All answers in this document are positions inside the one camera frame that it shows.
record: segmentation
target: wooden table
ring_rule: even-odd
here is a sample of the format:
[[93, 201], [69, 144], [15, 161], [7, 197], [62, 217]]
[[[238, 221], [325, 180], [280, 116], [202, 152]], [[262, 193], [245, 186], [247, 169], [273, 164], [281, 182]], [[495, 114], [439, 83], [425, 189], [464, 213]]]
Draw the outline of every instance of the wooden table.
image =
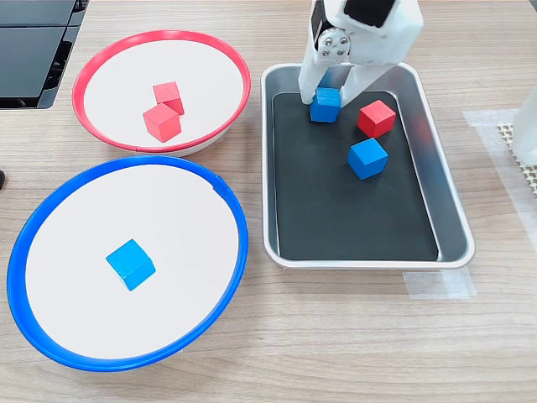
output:
[[129, 155], [88, 134], [70, 91], [101, 48], [144, 30], [194, 29], [250, 65], [250, 102], [191, 159], [224, 177], [248, 216], [247, 272], [217, 323], [184, 352], [121, 374], [68, 369], [18, 331], [0, 281], [0, 401], [536, 402], [537, 258], [493, 163], [462, 111], [519, 107], [537, 84], [528, 2], [422, 2], [408, 62], [421, 75], [477, 241], [478, 295], [410, 300], [400, 272], [284, 272], [261, 245], [259, 77], [301, 61], [310, 2], [90, 4], [55, 105], [0, 111], [0, 268], [31, 212], [73, 175]]

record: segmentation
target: black object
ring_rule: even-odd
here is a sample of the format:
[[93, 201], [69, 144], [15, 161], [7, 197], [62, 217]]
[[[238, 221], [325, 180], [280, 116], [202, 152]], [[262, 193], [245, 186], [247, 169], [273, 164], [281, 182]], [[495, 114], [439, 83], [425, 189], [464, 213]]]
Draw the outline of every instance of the black object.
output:
[[368, 137], [359, 111], [387, 92], [364, 92], [335, 123], [312, 123], [299, 94], [273, 100], [279, 251], [290, 260], [416, 260], [438, 256], [403, 124], [378, 142], [384, 172], [360, 181], [347, 164], [352, 145]]
[[347, 0], [343, 12], [360, 23], [380, 28], [394, 3], [395, 0]]
[[52, 106], [87, 0], [0, 0], [0, 108]]
[[315, 50], [319, 50], [319, 36], [333, 25], [326, 19], [325, 2], [317, 0], [311, 13], [311, 33]]

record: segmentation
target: wooden block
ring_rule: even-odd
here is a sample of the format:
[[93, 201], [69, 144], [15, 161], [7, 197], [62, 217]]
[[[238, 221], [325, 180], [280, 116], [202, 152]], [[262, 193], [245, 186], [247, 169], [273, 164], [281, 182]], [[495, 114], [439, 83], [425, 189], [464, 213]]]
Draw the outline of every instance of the wooden block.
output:
[[364, 180], [384, 170], [388, 153], [376, 139], [368, 139], [351, 147], [347, 162], [354, 173]]
[[375, 101], [360, 110], [358, 127], [371, 138], [377, 138], [394, 128], [395, 112], [384, 102]]
[[336, 88], [317, 88], [310, 105], [312, 122], [334, 123], [341, 111], [341, 97]]
[[163, 103], [144, 113], [143, 120], [148, 132], [161, 143], [181, 133], [179, 114]]
[[167, 107], [172, 108], [179, 115], [185, 114], [183, 102], [179, 95], [179, 88], [177, 88], [175, 82], [166, 82], [165, 84], [153, 86], [153, 92], [157, 103], [163, 103]]
[[134, 290], [156, 271], [153, 261], [134, 239], [109, 254], [107, 261], [116, 270], [129, 291]]

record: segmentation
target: clear tape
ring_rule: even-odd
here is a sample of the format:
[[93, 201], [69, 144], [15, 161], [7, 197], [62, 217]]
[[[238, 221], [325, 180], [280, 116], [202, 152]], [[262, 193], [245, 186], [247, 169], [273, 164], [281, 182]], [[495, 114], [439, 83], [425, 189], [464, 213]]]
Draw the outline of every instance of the clear tape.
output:
[[464, 112], [463, 115], [468, 124], [475, 127], [479, 133], [534, 250], [537, 252], [537, 202], [535, 202], [535, 196], [528, 186], [528, 181], [524, 178], [519, 164], [498, 131], [498, 124], [512, 122], [517, 111], [518, 109], [499, 109]]
[[472, 277], [465, 266], [458, 270], [403, 273], [411, 300], [463, 300], [476, 296]]

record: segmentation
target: metal tray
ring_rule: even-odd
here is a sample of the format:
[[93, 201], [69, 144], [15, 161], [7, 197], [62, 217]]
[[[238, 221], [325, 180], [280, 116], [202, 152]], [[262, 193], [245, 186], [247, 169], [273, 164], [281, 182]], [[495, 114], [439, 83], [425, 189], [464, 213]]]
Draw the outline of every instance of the metal tray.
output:
[[[350, 69], [332, 67], [321, 86], [340, 87]], [[416, 71], [394, 67], [333, 124], [310, 122], [296, 95], [299, 72], [300, 64], [275, 65], [261, 79], [268, 256], [289, 269], [466, 265], [475, 244]], [[390, 155], [386, 170], [360, 181], [346, 153], [365, 139], [353, 119], [375, 99], [396, 108], [398, 121], [379, 139]]]

